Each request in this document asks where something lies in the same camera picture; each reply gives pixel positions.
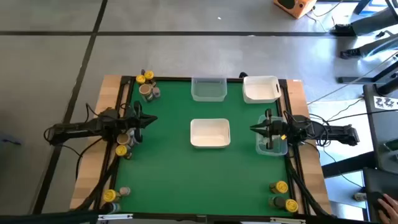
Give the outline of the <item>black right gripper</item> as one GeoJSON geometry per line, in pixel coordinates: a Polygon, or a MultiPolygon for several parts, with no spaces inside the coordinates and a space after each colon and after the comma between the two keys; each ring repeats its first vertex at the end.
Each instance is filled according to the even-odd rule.
{"type": "Polygon", "coordinates": [[[251,131],[260,134],[261,136],[266,136],[268,143],[266,144],[267,149],[273,149],[274,143],[272,140],[273,136],[279,136],[281,140],[287,139],[288,124],[283,120],[272,121],[272,111],[270,109],[266,110],[266,121],[259,124],[250,126],[251,131]]]}

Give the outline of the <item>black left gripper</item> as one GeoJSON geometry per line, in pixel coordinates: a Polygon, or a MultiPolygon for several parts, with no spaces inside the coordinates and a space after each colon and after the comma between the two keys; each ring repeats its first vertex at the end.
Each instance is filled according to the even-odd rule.
{"type": "MultiPolygon", "coordinates": [[[[142,143],[143,135],[141,128],[141,112],[142,105],[139,101],[135,101],[132,105],[126,108],[125,117],[127,118],[126,134],[131,138],[134,143],[142,143]]],[[[146,128],[148,125],[157,120],[154,115],[143,114],[142,117],[145,119],[142,122],[142,127],[146,128]]]]}

